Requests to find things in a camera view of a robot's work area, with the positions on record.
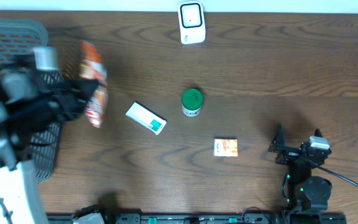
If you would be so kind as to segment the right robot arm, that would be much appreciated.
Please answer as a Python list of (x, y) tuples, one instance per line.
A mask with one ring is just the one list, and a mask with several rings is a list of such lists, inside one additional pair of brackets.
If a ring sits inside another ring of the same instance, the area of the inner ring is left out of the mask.
[(321, 223), (322, 212), (328, 209), (332, 183), (313, 176), (312, 170), (324, 164), (332, 153), (319, 129), (299, 147), (285, 144), (280, 124), (268, 152), (276, 153), (275, 162), (288, 167), (282, 184), (282, 195), (288, 207), (270, 217), (270, 223)]

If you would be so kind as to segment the green lid jar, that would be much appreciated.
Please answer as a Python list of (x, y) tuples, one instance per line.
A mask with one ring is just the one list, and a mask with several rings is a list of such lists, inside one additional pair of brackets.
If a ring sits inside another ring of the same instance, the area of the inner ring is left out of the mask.
[(195, 89), (187, 89), (181, 98), (181, 108), (184, 115), (189, 117), (198, 116), (203, 106), (203, 95)]

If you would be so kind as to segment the orange chocolate bar wrapper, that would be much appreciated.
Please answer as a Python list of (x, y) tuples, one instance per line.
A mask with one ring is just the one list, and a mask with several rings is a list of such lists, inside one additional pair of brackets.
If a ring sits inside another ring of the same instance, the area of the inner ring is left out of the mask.
[(95, 128), (100, 128), (108, 100), (107, 71), (101, 54), (92, 43), (83, 40), (81, 48), (80, 78), (88, 80), (93, 91), (85, 115)]

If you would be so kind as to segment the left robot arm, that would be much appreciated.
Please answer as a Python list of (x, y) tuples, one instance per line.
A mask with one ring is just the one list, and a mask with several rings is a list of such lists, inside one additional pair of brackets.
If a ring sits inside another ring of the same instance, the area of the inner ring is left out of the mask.
[(0, 63), (0, 223), (48, 223), (28, 146), (51, 123), (77, 119), (99, 86), (97, 80), (48, 85), (35, 57)]

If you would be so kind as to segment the small orange packet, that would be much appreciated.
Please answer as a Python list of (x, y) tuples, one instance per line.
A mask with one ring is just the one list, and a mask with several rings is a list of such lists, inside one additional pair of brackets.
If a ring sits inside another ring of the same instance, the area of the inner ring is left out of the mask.
[(237, 139), (214, 139), (213, 156), (217, 157), (237, 157)]

